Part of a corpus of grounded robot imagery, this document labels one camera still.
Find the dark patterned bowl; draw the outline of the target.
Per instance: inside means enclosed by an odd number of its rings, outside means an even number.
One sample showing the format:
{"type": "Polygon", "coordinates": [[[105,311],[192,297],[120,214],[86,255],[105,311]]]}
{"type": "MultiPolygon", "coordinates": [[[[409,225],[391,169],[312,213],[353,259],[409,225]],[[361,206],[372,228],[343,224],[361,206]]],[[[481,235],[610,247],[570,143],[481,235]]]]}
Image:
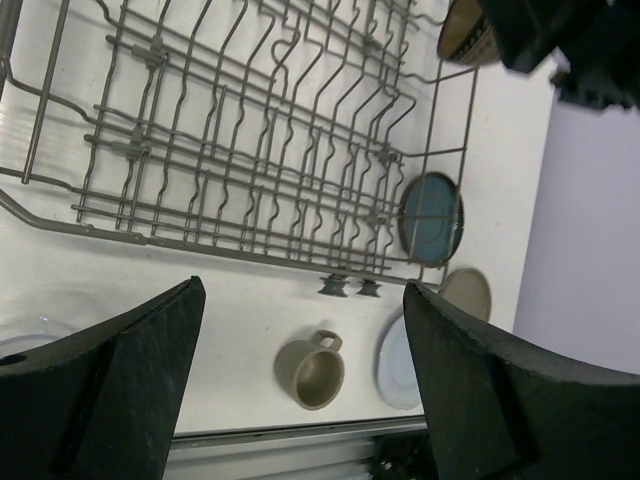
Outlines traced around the dark patterned bowl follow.
{"type": "Polygon", "coordinates": [[[464,67],[484,67],[500,62],[492,27],[476,0],[451,2],[440,31],[440,60],[464,67]]]}

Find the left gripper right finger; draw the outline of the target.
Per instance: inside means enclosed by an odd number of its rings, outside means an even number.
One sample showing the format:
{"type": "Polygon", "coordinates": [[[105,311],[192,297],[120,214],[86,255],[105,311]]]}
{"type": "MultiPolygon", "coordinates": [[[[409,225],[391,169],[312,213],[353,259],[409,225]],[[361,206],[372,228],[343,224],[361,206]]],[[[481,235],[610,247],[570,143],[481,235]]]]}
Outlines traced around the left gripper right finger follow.
{"type": "Polygon", "coordinates": [[[635,479],[639,378],[536,346],[417,281],[407,337],[442,479],[635,479]]]}

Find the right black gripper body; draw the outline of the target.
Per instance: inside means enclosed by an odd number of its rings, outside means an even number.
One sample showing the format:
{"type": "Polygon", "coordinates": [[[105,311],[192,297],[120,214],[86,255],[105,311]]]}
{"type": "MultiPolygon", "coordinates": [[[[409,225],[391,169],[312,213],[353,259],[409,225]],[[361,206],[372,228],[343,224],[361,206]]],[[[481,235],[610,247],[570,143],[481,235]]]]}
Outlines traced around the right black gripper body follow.
{"type": "Polygon", "coordinates": [[[639,107],[637,1],[482,1],[502,64],[532,73],[553,52],[558,100],[603,111],[639,107]]]}

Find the light blue scalloped plate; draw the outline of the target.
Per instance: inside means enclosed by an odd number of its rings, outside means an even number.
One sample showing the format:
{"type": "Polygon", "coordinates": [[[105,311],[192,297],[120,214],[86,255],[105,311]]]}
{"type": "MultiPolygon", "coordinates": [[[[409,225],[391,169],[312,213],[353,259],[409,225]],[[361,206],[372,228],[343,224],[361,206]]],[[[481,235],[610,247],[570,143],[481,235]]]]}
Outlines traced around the light blue scalloped plate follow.
{"type": "Polygon", "coordinates": [[[402,313],[386,327],[375,359],[374,377],[382,400],[398,410],[417,408],[421,397],[402,313]]]}

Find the clear drinking glass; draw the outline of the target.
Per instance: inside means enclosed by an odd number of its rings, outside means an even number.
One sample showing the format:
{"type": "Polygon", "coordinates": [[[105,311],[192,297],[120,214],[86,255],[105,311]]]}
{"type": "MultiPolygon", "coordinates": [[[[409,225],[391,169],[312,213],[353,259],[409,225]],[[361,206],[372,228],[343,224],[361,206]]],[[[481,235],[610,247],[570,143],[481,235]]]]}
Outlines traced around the clear drinking glass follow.
{"type": "Polygon", "coordinates": [[[1,318],[1,356],[17,354],[60,340],[77,328],[46,314],[1,318]]]}

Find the grey ceramic mug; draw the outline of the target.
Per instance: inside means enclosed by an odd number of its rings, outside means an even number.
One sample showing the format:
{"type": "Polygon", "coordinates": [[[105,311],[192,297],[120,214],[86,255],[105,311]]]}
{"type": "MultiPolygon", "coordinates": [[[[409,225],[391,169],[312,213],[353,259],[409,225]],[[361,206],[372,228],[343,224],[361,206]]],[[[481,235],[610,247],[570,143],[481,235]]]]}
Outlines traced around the grey ceramic mug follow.
{"type": "Polygon", "coordinates": [[[342,345],[342,338],[329,330],[317,330],[308,340],[287,343],[274,360],[278,385],[305,410],[325,408],[344,382],[342,345]]]}

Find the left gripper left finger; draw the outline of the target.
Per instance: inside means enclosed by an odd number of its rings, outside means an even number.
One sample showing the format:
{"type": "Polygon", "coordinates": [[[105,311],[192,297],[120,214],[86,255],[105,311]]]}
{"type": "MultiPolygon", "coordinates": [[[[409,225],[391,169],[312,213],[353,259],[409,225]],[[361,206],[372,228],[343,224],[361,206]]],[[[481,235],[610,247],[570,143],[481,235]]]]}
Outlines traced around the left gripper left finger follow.
{"type": "Polygon", "coordinates": [[[2,478],[162,478],[205,301],[193,276],[128,312],[2,358],[2,478]]]}

